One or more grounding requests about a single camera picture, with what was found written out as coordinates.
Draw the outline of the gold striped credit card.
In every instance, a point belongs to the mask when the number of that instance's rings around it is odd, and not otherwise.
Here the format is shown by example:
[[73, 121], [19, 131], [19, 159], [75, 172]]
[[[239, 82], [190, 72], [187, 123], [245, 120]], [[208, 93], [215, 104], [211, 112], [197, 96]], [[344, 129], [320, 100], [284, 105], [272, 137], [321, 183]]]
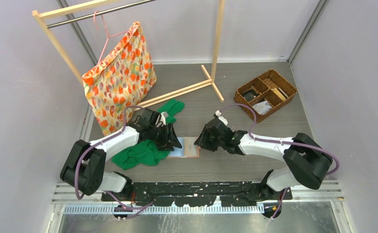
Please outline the gold striped credit card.
[[282, 101], [288, 99], [288, 96], [280, 88], [271, 88], [271, 91]]

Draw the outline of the woven wicker divided basket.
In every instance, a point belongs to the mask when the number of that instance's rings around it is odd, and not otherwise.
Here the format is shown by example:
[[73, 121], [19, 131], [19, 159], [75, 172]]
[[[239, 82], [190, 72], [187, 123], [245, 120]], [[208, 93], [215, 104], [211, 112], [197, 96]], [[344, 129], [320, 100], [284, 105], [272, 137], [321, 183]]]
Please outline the woven wicker divided basket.
[[[271, 91], [271, 88], [280, 88], [288, 96], [288, 99], [286, 101], [282, 101]], [[249, 89], [259, 92], [259, 95], [252, 101], [247, 102], [241, 94]], [[234, 101], [235, 103], [244, 104], [245, 106], [242, 107], [242, 110], [251, 119], [256, 119], [256, 123], [260, 123], [281, 109], [287, 103], [291, 102], [296, 94], [297, 89], [295, 86], [287, 81], [276, 70], [270, 69], [239, 87], [235, 91]], [[252, 106], [265, 100], [272, 105], [272, 109], [267, 114], [261, 116], [253, 109]]]

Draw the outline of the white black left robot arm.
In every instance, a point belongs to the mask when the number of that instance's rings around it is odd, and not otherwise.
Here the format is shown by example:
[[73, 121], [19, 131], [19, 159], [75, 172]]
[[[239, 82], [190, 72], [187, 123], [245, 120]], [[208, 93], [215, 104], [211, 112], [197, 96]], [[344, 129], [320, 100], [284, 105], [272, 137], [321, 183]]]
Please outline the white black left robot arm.
[[63, 165], [60, 179], [74, 187], [77, 199], [97, 191], [109, 191], [121, 201], [131, 197], [132, 188], [127, 178], [116, 172], [106, 172], [105, 163], [118, 152], [152, 140], [160, 151], [173, 151], [183, 146], [176, 136], [172, 123], [166, 122], [167, 114], [151, 109], [143, 112], [134, 121], [125, 123], [121, 129], [91, 142], [76, 141]]

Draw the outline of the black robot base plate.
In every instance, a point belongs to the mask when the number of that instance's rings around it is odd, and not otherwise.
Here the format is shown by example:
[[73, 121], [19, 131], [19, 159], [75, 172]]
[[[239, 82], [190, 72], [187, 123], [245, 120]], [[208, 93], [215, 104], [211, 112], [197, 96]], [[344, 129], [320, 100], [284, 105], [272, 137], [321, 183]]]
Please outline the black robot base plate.
[[125, 188], [112, 194], [102, 194], [102, 201], [125, 203], [132, 201], [138, 206], [153, 204], [158, 207], [212, 206], [219, 201], [222, 207], [253, 206], [257, 202], [278, 202], [280, 192], [265, 191], [259, 183], [240, 182], [128, 182]]

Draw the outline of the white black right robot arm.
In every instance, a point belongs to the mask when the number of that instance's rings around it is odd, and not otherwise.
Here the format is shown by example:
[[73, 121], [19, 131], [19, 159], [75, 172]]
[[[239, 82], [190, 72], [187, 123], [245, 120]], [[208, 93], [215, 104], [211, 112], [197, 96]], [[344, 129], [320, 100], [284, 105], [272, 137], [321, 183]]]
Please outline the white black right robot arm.
[[284, 168], [268, 171], [260, 183], [261, 195], [266, 199], [295, 185], [319, 189], [333, 164], [332, 156], [304, 133], [275, 138], [233, 131], [221, 117], [208, 122], [194, 144], [209, 151], [222, 148], [230, 154], [259, 155], [284, 162]]

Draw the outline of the pink leather card holder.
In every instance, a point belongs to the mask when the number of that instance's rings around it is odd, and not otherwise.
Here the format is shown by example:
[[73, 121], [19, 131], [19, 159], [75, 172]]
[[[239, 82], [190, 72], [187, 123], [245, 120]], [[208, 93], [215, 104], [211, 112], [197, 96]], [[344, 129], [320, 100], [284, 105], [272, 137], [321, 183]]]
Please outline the pink leather card holder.
[[178, 137], [182, 148], [173, 148], [167, 158], [198, 158], [200, 156], [200, 147], [195, 145], [197, 137]]

